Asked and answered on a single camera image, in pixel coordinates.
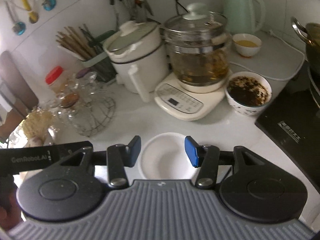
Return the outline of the person left hand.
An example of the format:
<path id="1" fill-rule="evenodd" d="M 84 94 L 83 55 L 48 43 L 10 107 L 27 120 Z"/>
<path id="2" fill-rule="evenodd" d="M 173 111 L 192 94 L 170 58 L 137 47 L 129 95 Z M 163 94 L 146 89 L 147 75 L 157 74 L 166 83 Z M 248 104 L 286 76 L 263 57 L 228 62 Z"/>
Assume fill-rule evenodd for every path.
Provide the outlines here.
<path id="1" fill-rule="evenodd" d="M 9 203 L 10 208 L 8 210 L 1 206 L 0 223 L 1 228 L 5 231 L 9 231 L 21 222 L 23 222 L 21 216 L 21 208 L 18 204 L 15 191 L 12 191 L 9 194 Z"/>

